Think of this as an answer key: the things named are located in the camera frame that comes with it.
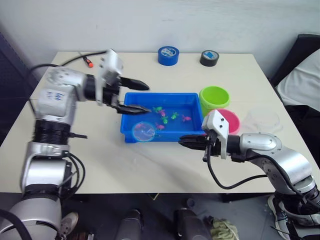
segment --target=magenta toy fish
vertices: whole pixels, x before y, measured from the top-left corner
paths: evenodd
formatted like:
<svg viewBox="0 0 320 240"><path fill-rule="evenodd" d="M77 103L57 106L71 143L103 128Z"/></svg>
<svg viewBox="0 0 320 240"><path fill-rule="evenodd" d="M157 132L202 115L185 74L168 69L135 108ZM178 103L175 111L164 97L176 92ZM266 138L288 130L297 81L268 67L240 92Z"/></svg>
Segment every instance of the magenta toy fish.
<svg viewBox="0 0 320 240"><path fill-rule="evenodd" d="M191 121L191 117L182 115L182 122Z"/></svg>
<svg viewBox="0 0 320 240"><path fill-rule="evenodd" d="M166 112L165 112L164 109L160 110L158 113L161 115L161 117L165 117L166 116Z"/></svg>
<svg viewBox="0 0 320 240"><path fill-rule="evenodd" d="M165 126L159 125L158 123L155 123L155 126L156 126L156 129L157 129L157 130L165 129Z"/></svg>

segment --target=floor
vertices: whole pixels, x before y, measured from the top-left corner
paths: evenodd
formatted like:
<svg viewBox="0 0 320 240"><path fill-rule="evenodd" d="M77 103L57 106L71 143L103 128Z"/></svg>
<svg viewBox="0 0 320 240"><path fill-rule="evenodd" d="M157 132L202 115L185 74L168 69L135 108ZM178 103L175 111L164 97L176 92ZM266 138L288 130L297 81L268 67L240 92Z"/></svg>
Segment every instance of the floor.
<svg viewBox="0 0 320 240"><path fill-rule="evenodd" d="M146 194L80 195L63 204L62 214L79 213L77 229L95 234L95 240L112 240L127 210L139 208L143 213L143 240L175 240L174 211L186 199L195 202L193 211L201 218L227 219L238 229L241 240L281 240L271 229L274 216L267 205L268 196L223 203L219 194L160 194L152 200ZM0 193L0 208L10 209L20 199L18 193Z"/></svg>

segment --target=shoe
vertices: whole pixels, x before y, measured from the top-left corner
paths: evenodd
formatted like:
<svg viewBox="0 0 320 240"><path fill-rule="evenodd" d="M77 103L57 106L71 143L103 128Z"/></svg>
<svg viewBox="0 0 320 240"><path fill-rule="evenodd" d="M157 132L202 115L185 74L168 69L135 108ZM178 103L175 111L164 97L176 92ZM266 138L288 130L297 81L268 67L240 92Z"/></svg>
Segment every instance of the shoe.
<svg viewBox="0 0 320 240"><path fill-rule="evenodd" d="M289 233L287 228L288 216L283 208L283 204L274 195L268 198L268 205L275 217L275 228L283 232ZM278 234L285 240L290 240L290 236L286 233L277 231Z"/></svg>
<svg viewBox="0 0 320 240"><path fill-rule="evenodd" d="M70 212L61 220L60 234L66 238L76 227L79 220L77 212Z"/></svg>

